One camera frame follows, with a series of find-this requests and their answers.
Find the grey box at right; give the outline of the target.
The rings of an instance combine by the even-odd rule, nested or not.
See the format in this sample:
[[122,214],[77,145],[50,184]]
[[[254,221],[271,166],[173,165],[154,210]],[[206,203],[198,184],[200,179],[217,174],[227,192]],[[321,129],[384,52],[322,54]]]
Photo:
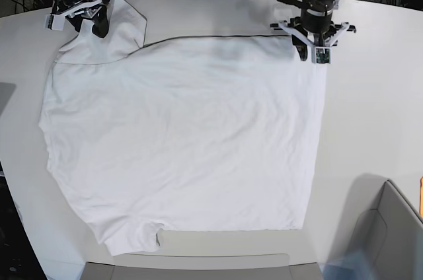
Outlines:
[[360,215],[351,251],[356,279],[422,278],[422,218],[392,181]]

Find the white T-shirt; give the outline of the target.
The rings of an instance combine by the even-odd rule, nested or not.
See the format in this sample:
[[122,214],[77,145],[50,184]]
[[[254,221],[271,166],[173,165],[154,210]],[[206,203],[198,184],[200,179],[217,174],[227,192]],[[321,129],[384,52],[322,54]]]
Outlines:
[[111,255],[155,252],[160,230],[301,229],[327,69],[283,36],[145,45],[147,19],[111,0],[48,73],[47,168]]

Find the grey tray at bottom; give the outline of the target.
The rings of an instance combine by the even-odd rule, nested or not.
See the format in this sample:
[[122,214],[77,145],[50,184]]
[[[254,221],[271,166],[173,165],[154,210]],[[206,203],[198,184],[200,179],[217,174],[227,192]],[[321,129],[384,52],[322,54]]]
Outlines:
[[87,262],[82,279],[322,279],[317,263],[292,265],[287,254],[154,256],[126,254]]

